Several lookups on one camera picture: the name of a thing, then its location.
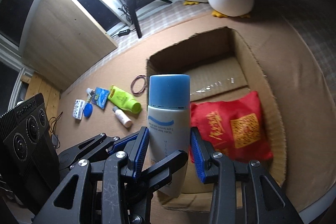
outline green tube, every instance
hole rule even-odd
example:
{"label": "green tube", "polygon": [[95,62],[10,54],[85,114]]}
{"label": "green tube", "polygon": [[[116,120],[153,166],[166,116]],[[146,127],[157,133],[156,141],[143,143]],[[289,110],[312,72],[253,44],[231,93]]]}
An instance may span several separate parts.
{"label": "green tube", "polygon": [[131,94],[115,85],[110,87],[108,99],[122,110],[127,110],[134,114],[141,111],[141,104]]}

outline blue wavy stripe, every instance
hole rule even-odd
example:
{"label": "blue wavy stripe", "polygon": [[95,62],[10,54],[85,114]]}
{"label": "blue wavy stripe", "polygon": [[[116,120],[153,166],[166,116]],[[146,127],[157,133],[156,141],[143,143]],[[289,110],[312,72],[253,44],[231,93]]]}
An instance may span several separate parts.
{"label": "blue wavy stripe", "polygon": [[170,122],[160,122],[157,119],[154,119],[152,116],[148,116],[148,120],[152,120],[153,122],[157,123],[160,126],[172,126],[174,124],[174,120],[170,121]]}

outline camera lens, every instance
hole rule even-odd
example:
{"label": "camera lens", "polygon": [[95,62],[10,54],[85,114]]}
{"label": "camera lens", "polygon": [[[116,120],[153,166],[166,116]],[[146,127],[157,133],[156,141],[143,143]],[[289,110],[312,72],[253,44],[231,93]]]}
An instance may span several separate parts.
{"label": "camera lens", "polygon": [[38,138],[38,126],[37,126],[36,120],[33,116],[31,116],[28,119],[27,131],[28,131],[28,135],[29,135],[30,139],[33,142],[36,142],[37,138]]}
{"label": "camera lens", "polygon": [[24,160],[27,157],[27,145],[21,135],[14,137],[14,150],[19,159]]}
{"label": "camera lens", "polygon": [[40,109],[39,118],[40,118],[41,125],[44,127],[47,123],[47,119],[46,119],[45,112],[43,109]]}

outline wooden plank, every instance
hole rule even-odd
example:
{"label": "wooden plank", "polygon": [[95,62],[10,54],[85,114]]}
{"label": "wooden plank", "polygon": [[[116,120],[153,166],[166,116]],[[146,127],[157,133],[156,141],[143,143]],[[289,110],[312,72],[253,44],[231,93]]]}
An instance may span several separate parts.
{"label": "wooden plank", "polygon": [[35,72],[28,86],[25,100],[39,93],[41,83],[42,83],[41,76]]}
{"label": "wooden plank", "polygon": [[31,78],[29,76],[26,76],[26,75],[21,76],[21,82],[27,83],[29,85],[30,81],[31,81]]}
{"label": "wooden plank", "polygon": [[52,117],[57,117],[59,103],[59,90],[51,87],[48,104],[46,106],[47,118],[50,120]]}
{"label": "wooden plank", "polygon": [[77,0],[41,0],[22,58],[55,87],[65,90],[116,48]]}
{"label": "wooden plank", "polygon": [[51,85],[46,82],[46,80],[42,80],[42,83],[40,85],[39,92],[43,94],[44,98],[44,106],[48,105],[49,95],[51,92]]}

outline plaid fabric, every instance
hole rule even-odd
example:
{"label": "plaid fabric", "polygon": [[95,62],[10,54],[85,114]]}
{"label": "plaid fabric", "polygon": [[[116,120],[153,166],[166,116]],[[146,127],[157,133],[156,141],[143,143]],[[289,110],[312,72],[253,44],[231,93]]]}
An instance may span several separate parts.
{"label": "plaid fabric", "polygon": [[[262,0],[269,2],[301,35],[315,56],[336,101],[336,1],[335,0]],[[208,4],[183,6],[177,1],[140,21],[143,37],[132,32],[117,37],[118,48],[80,76],[64,93],[69,93],[99,67],[146,37],[192,16],[212,10]]]}

